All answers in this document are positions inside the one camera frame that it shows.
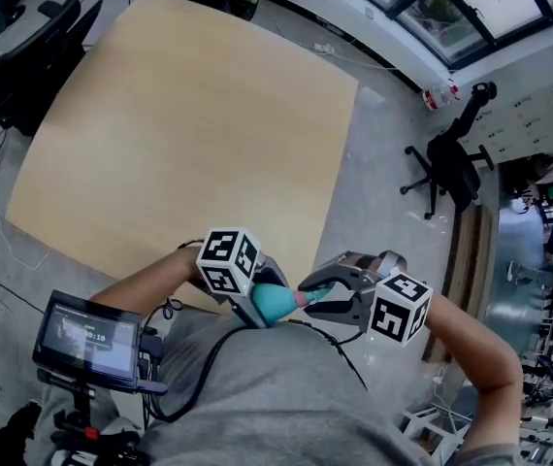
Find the person's left forearm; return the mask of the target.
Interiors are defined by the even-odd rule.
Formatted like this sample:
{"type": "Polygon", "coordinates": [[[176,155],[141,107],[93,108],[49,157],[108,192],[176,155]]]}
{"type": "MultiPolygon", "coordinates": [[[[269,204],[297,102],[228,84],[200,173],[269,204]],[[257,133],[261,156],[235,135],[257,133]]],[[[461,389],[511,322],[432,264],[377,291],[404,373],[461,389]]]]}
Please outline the person's left forearm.
{"type": "Polygon", "coordinates": [[[200,249],[173,251],[144,269],[95,294],[90,301],[147,316],[184,283],[199,278],[196,265],[200,249]]]}

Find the black monitor screen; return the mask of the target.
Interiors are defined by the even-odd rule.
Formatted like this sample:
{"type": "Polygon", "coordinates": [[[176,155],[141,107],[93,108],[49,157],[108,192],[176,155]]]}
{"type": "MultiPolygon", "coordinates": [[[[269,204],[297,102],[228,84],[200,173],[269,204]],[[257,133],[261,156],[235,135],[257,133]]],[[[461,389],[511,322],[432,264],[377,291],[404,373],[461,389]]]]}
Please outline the black monitor screen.
{"type": "Polygon", "coordinates": [[[163,395],[157,380],[163,340],[132,312],[55,290],[33,349],[33,361],[72,382],[125,393],[163,395]]]}

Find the white locker cabinet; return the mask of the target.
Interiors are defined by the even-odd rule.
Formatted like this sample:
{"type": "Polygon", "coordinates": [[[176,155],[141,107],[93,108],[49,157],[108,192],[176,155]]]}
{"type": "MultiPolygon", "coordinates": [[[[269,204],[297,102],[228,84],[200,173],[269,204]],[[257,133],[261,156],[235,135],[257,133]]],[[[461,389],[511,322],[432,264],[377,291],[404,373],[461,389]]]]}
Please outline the white locker cabinet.
{"type": "Polygon", "coordinates": [[[495,164],[553,153],[553,83],[511,101],[490,101],[460,144],[468,153],[484,147],[495,164]]]}

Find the person's grey shirt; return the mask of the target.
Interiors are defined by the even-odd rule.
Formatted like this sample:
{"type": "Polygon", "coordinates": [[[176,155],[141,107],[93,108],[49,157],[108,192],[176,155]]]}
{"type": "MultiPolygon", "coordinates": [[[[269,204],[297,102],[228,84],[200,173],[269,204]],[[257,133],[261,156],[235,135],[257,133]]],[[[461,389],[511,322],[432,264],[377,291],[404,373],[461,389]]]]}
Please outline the person's grey shirt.
{"type": "MultiPolygon", "coordinates": [[[[180,313],[164,345],[160,401],[172,423],[142,439],[152,466],[433,466],[386,416],[336,349],[311,328],[239,330],[180,313]]],[[[518,445],[474,450],[455,466],[521,466],[518,445]]]]}

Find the teal spray bottle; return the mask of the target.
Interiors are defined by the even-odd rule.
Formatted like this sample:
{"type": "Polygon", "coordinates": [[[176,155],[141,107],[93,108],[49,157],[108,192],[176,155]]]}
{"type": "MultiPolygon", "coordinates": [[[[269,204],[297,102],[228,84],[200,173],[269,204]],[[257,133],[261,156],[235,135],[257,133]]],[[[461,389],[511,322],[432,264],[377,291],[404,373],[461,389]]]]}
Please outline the teal spray bottle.
{"type": "Polygon", "coordinates": [[[294,313],[303,300],[300,292],[276,284],[259,283],[251,289],[251,301],[267,326],[294,313]]]}

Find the black monitor mount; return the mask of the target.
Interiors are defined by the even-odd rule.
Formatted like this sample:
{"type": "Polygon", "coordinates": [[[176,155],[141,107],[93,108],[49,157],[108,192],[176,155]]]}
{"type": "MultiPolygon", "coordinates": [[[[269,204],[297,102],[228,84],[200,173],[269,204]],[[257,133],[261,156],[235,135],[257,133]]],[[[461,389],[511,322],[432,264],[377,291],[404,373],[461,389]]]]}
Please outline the black monitor mount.
{"type": "Polygon", "coordinates": [[[67,390],[73,395],[74,409],[59,411],[53,417],[56,430],[50,435],[55,446],[50,466],[149,466],[148,456],[138,449],[141,437],[123,420],[114,422],[112,432],[98,430],[91,423],[90,404],[95,390],[85,383],[67,381],[39,369],[42,383],[67,390]]]}

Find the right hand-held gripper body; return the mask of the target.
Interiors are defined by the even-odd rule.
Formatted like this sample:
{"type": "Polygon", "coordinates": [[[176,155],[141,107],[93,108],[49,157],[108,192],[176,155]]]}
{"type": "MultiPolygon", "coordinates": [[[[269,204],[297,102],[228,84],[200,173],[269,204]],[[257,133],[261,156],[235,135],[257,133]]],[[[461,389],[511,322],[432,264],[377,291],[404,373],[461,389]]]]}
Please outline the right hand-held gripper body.
{"type": "Polygon", "coordinates": [[[360,331],[371,341],[406,346],[424,325],[433,290],[409,274],[406,259],[391,250],[376,256],[350,252],[340,264],[358,275],[350,290],[360,331]]]}

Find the person's right forearm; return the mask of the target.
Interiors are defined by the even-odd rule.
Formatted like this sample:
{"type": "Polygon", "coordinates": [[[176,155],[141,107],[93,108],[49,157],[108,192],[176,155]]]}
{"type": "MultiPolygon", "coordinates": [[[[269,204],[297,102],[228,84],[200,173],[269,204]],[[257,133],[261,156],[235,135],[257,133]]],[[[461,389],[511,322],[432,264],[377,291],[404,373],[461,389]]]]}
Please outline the person's right forearm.
{"type": "Polygon", "coordinates": [[[513,348],[440,294],[433,295],[425,324],[477,391],[476,411],[460,455],[518,445],[523,372],[513,348]]]}

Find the black office chair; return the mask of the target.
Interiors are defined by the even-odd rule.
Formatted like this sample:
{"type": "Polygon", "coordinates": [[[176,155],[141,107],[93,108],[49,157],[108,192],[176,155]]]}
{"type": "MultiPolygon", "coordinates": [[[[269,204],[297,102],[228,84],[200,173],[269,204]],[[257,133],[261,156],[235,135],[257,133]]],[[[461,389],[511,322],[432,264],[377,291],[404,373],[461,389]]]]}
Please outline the black office chair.
{"type": "Polygon", "coordinates": [[[85,13],[81,0],[46,1],[47,22],[27,40],[0,54],[0,126],[36,134],[58,91],[85,56],[83,41],[103,2],[85,13]]]}
{"type": "Polygon", "coordinates": [[[459,140],[469,133],[479,111],[496,96],[497,86],[494,82],[476,83],[462,114],[454,118],[445,131],[428,143],[427,157],[414,146],[405,148],[405,154],[415,156],[426,177],[402,186],[400,193],[406,195],[426,183],[430,186],[430,211],[424,214],[426,220],[430,220],[436,213],[438,194],[448,193],[458,213],[463,212],[478,198],[480,177],[473,163],[484,160],[490,170],[494,169],[494,163],[482,145],[479,146],[478,153],[467,154],[459,140]]]}

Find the stack of wooden planks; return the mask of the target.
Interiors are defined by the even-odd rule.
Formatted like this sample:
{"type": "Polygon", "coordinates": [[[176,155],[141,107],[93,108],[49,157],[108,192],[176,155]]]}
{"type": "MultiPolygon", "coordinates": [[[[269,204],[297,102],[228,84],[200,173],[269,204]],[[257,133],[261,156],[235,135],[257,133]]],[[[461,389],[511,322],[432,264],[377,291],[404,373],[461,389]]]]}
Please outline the stack of wooden planks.
{"type": "Polygon", "coordinates": [[[473,317],[484,301],[492,231],[492,214],[481,205],[455,216],[441,293],[473,317]]]}

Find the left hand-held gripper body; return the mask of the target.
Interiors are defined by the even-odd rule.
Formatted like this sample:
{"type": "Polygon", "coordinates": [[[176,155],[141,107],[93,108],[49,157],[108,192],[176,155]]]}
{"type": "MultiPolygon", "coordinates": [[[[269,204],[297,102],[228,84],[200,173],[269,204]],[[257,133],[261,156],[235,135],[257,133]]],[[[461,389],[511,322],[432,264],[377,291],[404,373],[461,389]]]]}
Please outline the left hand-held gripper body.
{"type": "Polygon", "coordinates": [[[246,296],[261,242],[245,228],[211,228],[197,267],[212,294],[246,296]]]}

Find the white metal rack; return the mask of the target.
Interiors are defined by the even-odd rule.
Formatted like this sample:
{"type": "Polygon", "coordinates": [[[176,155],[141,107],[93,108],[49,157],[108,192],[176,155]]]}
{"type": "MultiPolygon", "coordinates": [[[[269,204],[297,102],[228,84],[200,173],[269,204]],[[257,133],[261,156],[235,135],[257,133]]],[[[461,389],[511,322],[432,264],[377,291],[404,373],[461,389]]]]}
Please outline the white metal rack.
{"type": "Polygon", "coordinates": [[[445,464],[464,443],[472,421],[438,405],[412,413],[404,411],[400,429],[437,464],[445,464]]]}

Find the clear water jug red label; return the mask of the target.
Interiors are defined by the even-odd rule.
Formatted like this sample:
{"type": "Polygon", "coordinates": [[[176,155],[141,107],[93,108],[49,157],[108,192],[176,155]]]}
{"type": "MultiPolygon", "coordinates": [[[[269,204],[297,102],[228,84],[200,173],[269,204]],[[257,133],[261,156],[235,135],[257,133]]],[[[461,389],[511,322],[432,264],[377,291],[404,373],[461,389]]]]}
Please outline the clear water jug red label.
{"type": "Polygon", "coordinates": [[[451,79],[427,86],[421,96],[425,106],[432,112],[460,100],[459,88],[451,79]]]}

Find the black framed window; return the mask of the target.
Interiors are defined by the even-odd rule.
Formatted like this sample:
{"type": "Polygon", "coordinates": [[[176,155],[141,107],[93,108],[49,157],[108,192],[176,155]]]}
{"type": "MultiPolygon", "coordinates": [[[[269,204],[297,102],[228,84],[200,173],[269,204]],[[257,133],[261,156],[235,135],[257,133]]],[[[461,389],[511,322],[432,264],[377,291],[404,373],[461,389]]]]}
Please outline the black framed window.
{"type": "Polygon", "coordinates": [[[385,15],[460,70],[553,26],[553,0],[391,0],[385,15]]]}

